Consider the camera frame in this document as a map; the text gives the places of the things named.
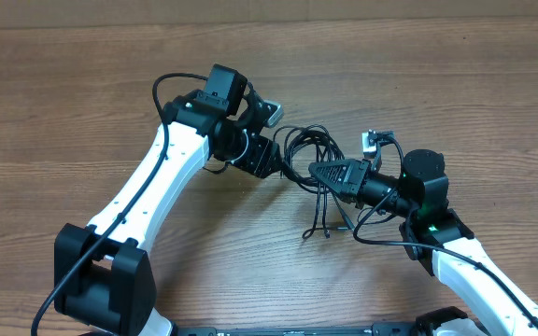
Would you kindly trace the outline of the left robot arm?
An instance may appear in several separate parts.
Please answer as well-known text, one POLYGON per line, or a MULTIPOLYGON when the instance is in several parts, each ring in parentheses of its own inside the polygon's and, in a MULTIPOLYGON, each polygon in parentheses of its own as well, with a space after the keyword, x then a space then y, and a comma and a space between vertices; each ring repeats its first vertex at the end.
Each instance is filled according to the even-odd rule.
POLYGON ((149 255, 167 215, 210 158, 265 178, 280 168, 278 145, 262 136, 283 116, 236 70, 213 65, 205 83, 163 104, 153 83, 161 124, 145 158, 112 201, 86 226, 65 224, 54 243, 54 289, 31 331, 53 307, 109 335, 175 335, 155 308, 149 255))

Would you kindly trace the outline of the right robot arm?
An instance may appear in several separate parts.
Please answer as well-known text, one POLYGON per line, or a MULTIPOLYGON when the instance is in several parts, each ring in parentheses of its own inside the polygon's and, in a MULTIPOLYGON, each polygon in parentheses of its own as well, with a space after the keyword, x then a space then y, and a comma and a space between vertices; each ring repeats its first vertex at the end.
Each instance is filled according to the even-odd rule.
POLYGON ((398 178, 357 160, 315 162, 309 172, 345 203, 403 218, 398 244, 460 297, 489 334, 538 335, 538 304, 495 265, 449 208, 442 154, 428 149, 407 153, 398 178))

